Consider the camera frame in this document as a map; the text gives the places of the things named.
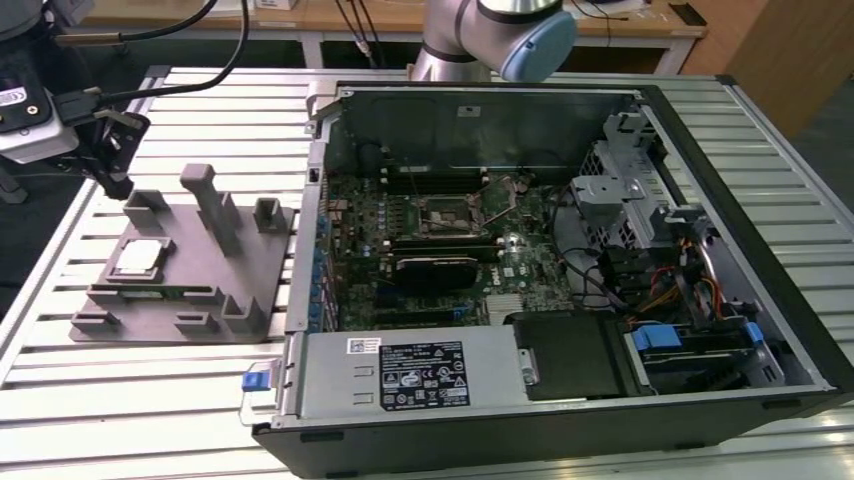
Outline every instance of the blue tab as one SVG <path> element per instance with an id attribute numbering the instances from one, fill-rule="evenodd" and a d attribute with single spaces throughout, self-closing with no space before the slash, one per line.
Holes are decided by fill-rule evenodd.
<path id="1" fill-rule="evenodd" d="M 762 335 L 762 330 L 759 330 L 759 325 L 757 325 L 757 322 L 747 322 L 745 324 L 745 330 L 747 331 L 750 341 L 754 345 L 759 345 L 762 342 L 765 342 L 765 335 Z"/>
<path id="2" fill-rule="evenodd" d="M 682 346 L 682 340 L 673 325 L 645 325 L 631 332 L 631 338 L 638 351 Z"/>
<path id="3" fill-rule="evenodd" d="M 243 391 L 264 392 L 270 390 L 270 370 L 243 374 Z"/>
<path id="4" fill-rule="evenodd" d="M 639 330 L 631 332 L 631 339 L 635 341 L 635 348 L 639 352 L 650 348 L 650 341 L 646 339 L 646 335 Z"/>

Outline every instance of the power supply label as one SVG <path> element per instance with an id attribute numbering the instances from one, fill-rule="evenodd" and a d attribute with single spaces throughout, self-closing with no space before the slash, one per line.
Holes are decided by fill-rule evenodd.
<path id="1" fill-rule="evenodd" d="M 386 411 L 470 405 L 463 342 L 383 345 L 379 371 Z"/>

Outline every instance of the slotted aluminum table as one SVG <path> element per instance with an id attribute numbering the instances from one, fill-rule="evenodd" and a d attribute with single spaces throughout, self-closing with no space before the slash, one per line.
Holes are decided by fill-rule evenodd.
<path id="1" fill-rule="evenodd" d="M 198 83 L 211 69 L 159 69 L 144 87 Z M 403 72 L 238 70 L 224 85 L 132 105 L 154 123 L 131 167 L 139 188 L 191 201 L 178 177 L 211 163 L 220 191 L 251 205 L 300 206 L 310 139 L 308 84 L 402 80 Z M 738 87 L 711 77 L 559 75 L 554 82 L 657 83 L 849 358 L 854 353 L 854 219 Z M 677 182 L 687 180 L 678 171 Z M 122 203 L 87 181 L 0 325 L 0 470 L 4 480 L 287 479 L 238 418 L 240 374 L 280 354 L 291 260 L 270 342 L 235 346 L 78 344 L 71 314 L 124 229 Z M 254 407 L 272 407 L 272 397 Z M 721 446 L 499 465 L 395 479 L 852 478 L 854 411 L 771 424 Z"/>

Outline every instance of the motherboard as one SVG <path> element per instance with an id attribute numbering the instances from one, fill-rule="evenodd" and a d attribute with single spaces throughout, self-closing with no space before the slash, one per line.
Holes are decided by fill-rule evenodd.
<path id="1" fill-rule="evenodd" d="M 547 231 L 554 193 L 522 172 L 331 177 L 338 329 L 490 325 L 571 309 Z"/>

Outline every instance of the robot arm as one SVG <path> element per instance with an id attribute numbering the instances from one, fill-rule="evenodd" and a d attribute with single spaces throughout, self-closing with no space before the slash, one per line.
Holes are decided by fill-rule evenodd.
<path id="1" fill-rule="evenodd" d="M 430 0 L 417 81 L 542 82 L 575 41 L 562 0 Z"/>
<path id="2" fill-rule="evenodd" d="M 150 122 L 98 106 L 86 65 L 54 41 L 91 5 L 54 0 L 48 12 L 43 0 L 2 2 L 0 156 L 19 164 L 47 161 L 124 199 L 134 187 L 127 167 Z"/>

